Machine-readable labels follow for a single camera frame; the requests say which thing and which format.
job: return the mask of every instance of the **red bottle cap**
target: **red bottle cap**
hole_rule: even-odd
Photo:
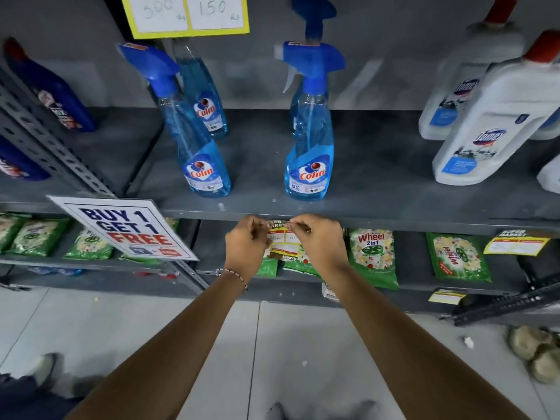
[[[14,37],[8,37],[4,40],[4,56],[11,57],[15,60],[27,59],[24,49]]]
[[[560,53],[560,31],[547,29],[523,55],[526,60],[538,63],[552,63]]]
[[[484,21],[486,23],[506,23],[510,18],[511,12],[514,11],[516,4],[517,0],[494,0],[494,4]]]

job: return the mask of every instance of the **beaded bracelet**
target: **beaded bracelet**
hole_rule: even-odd
[[[228,273],[231,273],[233,275],[237,275],[239,277],[239,279],[241,280],[241,282],[243,283],[243,285],[245,286],[245,290],[247,291],[249,289],[249,287],[247,286],[247,283],[245,283],[245,280],[243,280],[243,277],[241,277],[241,275],[237,274],[235,271],[230,270],[228,268],[218,268],[216,270],[216,277],[219,277],[220,275],[222,275],[224,271],[227,271]]]

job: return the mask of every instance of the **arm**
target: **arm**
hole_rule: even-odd
[[[305,214],[293,218],[289,227],[340,299],[408,420],[528,419],[356,273],[338,222]]]
[[[226,235],[225,268],[247,283],[267,246],[263,220],[247,216]],[[235,299],[245,286],[225,272],[133,353],[66,420],[173,420],[190,393]]]

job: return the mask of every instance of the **person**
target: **person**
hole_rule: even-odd
[[[353,270],[337,221],[304,214],[287,226],[340,299],[408,420],[528,419]],[[246,285],[251,291],[251,278],[269,243],[267,231],[262,218],[243,218],[226,235],[223,273],[109,374],[66,420],[175,419],[235,299]]]
[[[62,420],[82,398],[66,399],[49,391],[56,354],[45,354],[19,379],[0,374],[1,420]]]

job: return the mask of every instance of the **left hand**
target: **left hand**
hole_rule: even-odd
[[[226,234],[226,264],[248,283],[259,270],[264,250],[270,245],[265,219],[247,215]]]

